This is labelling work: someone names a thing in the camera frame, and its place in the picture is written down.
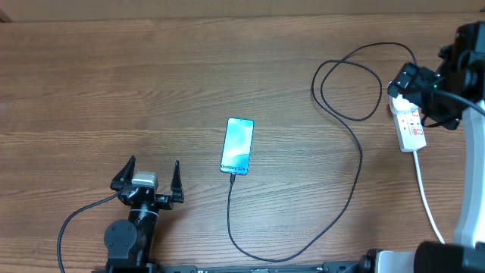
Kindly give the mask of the white power strip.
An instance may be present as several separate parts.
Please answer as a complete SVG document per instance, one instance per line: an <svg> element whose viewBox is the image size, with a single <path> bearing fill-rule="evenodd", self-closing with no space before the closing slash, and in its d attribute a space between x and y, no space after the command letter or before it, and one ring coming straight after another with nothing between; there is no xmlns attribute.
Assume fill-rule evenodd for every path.
<svg viewBox="0 0 485 273"><path fill-rule="evenodd" d="M392 116L402 152L416 152L427 145L419 110Z"/></svg>

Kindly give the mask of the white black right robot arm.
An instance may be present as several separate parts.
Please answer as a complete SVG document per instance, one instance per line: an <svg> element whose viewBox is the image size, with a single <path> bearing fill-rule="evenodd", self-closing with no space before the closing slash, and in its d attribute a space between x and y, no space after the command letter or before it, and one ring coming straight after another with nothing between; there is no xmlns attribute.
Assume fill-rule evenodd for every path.
<svg viewBox="0 0 485 273"><path fill-rule="evenodd" d="M461 143L443 148L463 167L462 204L452 242L424 241L398 252L371 249L348 272L482 272L484 270L484 22L464 24L439 53L433 69L404 64L387 87L393 99L421 110L421 123L449 131L462 129Z"/></svg>

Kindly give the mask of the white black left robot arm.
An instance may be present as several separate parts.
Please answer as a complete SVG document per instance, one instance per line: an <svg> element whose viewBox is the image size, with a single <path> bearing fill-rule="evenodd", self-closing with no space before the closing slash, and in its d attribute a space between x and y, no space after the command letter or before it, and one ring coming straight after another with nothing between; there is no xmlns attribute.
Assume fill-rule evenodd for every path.
<svg viewBox="0 0 485 273"><path fill-rule="evenodd" d="M105 231L106 272L162 272L162 266L151 258L159 212L184 202L178 161L174 163L170 195L157 192L157 174L136 172L135 166L136 157L131 156L111 181L110 188L130 211L127 219L113 222Z"/></svg>

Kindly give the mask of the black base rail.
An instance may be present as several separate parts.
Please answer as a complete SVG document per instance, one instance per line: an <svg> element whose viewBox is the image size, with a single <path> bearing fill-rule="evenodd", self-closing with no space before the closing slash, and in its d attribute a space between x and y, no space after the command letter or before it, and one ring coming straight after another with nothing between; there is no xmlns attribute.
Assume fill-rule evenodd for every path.
<svg viewBox="0 0 485 273"><path fill-rule="evenodd" d="M226 266L198 268L191 266L153 265L148 268L116 268L97 269L95 273L102 272L152 272L152 273L354 273L359 272L358 262L324 262L321 265L269 265L269 266Z"/></svg>

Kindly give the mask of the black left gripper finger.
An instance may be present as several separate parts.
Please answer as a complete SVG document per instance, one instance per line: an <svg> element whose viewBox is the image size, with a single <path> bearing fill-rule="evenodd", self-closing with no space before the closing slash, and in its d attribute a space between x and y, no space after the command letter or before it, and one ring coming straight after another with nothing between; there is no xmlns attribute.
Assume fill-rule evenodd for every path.
<svg viewBox="0 0 485 273"><path fill-rule="evenodd" d="M136 157L132 155L125 166L111 180L110 189L120 191L123 187L131 182L136 166Z"/></svg>
<svg viewBox="0 0 485 273"><path fill-rule="evenodd" d="M174 163L174 172L171 181L171 200L172 202L184 203L183 185L180 176L180 162L178 160Z"/></svg>

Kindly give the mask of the white charger plug adapter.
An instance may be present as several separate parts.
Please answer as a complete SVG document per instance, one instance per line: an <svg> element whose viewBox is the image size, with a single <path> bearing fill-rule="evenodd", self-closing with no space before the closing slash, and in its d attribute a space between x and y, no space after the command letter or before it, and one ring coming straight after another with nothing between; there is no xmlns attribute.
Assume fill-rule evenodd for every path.
<svg viewBox="0 0 485 273"><path fill-rule="evenodd" d="M407 112L412 112L418 110L418 106L407 99L405 99L402 94L398 94L397 97L389 96L390 111L394 115L405 114Z"/></svg>

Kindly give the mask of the blue Galaxy smartphone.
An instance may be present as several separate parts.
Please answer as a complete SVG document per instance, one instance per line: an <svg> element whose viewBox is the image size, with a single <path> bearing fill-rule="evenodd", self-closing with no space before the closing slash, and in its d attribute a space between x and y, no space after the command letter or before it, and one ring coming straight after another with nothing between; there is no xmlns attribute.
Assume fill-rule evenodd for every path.
<svg viewBox="0 0 485 273"><path fill-rule="evenodd" d="M220 170L224 173L247 175L255 122L249 119L229 118L221 157Z"/></svg>

